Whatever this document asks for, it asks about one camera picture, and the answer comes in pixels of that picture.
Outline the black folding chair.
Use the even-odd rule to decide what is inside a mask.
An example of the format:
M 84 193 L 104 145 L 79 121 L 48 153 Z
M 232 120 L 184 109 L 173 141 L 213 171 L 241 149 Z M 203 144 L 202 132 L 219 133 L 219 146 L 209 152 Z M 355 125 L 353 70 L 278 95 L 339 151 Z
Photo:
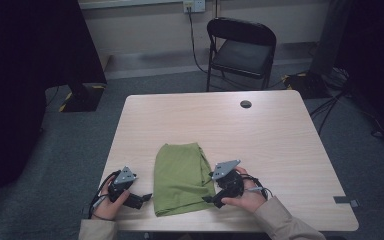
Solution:
M 277 44 L 275 33 L 261 23 L 217 17 L 207 24 L 210 39 L 207 89 L 211 72 L 219 70 L 252 79 L 262 79 L 268 87 Z

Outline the black curtain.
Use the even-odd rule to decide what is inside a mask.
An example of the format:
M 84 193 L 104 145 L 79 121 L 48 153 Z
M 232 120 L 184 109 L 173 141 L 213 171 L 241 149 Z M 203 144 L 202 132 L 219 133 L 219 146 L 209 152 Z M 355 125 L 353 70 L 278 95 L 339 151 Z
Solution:
M 0 188 L 30 157 L 46 90 L 105 81 L 79 0 L 0 0 Z

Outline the person's left hand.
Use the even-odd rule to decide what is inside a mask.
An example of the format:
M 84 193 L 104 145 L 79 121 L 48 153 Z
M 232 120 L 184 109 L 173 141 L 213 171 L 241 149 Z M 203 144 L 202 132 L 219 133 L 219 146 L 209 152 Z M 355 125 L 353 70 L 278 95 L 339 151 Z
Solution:
M 112 202 L 108 198 L 103 199 L 100 204 L 94 208 L 91 218 L 93 220 L 113 221 L 129 195 L 130 192 L 125 190 L 115 202 Z

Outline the black stand base yellow tape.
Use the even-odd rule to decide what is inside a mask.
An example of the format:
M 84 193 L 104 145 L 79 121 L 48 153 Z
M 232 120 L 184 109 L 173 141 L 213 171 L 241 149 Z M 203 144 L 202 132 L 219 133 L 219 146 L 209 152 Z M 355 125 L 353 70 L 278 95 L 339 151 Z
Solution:
M 80 93 L 70 92 L 59 111 L 64 113 L 93 112 L 97 109 L 104 90 L 103 85 L 87 85 Z

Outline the green long-sleeved shirt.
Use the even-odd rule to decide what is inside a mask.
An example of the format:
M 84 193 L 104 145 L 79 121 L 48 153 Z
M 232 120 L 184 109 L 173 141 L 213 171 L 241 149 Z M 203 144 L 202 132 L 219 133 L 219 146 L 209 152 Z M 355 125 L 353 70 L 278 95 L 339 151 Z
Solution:
M 197 143 L 163 145 L 154 166 L 153 202 L 157 217 L 212 207 L 203 197 L 214 196 L 211 167 Z

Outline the dark box with yellow tape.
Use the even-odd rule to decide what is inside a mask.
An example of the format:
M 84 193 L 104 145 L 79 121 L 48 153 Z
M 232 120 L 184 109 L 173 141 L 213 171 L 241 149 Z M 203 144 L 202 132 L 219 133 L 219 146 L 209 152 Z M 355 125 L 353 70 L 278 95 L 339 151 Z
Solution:
M 311 72 L 285 75 L 282 78 L 288 90 L 296 90 L 303 99 L 329 98 L 330 94 L 322 77 Z

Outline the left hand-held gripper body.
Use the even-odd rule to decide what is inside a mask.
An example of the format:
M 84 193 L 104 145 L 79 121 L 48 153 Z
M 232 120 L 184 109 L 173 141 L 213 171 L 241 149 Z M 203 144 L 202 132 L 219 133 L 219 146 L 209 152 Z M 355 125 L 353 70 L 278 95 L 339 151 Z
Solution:
M 130 188 L 135 179 L 136 175 L 128 166 L 116 171 L 114 173 L 114 178 L 108 187 L 110 201 L 115 202 L 125 190 Z

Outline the dark curtain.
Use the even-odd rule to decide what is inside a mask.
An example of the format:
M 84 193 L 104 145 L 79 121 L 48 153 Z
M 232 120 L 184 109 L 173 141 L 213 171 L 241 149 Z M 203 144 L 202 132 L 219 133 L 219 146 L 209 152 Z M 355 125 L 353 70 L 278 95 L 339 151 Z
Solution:
M 328 0 L 328 11 L 307 76 L 320 80 L 335 66 L 371 108 L 384 139 L 384 0 Z

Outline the person's right hand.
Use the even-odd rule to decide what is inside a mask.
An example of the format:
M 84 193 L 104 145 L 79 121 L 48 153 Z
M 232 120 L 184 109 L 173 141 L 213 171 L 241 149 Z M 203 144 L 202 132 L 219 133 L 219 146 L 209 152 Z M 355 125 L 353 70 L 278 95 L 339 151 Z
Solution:
M 246 169 L 237 166 L 235 171 L 242 176 L 245 191 L 240 197 L 223 198 L 222 202 L 225 205 L 236 206 L 250 213 L 254 213 L 261 205 L 267 202 L 260 190 L 254 190 L 257 184 L 249 179 L 249 174 Z

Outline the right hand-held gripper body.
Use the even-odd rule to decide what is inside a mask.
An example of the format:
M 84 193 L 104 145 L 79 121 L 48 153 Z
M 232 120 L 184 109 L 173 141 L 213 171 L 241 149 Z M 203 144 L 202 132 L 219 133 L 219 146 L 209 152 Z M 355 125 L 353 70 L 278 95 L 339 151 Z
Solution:
M 215 165 L 211 178 L 220 188 L 220 191 L 213 197 L 214 200 L 221 200 L 224 197 L 234 198 L 244 191 L 244 183 L 241 175 L 235 170 L 240 163 L 239 159 L 220 162 Z

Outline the grey tape strip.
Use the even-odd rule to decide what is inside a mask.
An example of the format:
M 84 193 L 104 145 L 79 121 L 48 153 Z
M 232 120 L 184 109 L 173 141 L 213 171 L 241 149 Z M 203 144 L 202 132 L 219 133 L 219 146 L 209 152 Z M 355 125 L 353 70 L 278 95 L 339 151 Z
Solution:
M 360 206 L 357 199 L 351 199 L 347 196 L 334 196 L 333 199 L 336 204 L 349 204 L 352 208 Z

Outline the white wall socket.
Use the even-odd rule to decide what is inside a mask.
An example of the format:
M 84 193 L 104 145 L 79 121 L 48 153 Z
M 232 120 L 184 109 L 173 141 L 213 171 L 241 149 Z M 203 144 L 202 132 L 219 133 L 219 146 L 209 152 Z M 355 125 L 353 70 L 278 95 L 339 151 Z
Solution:
M 205 0 L 183 0 L 185 13 L 202 13 L 206 10 Z

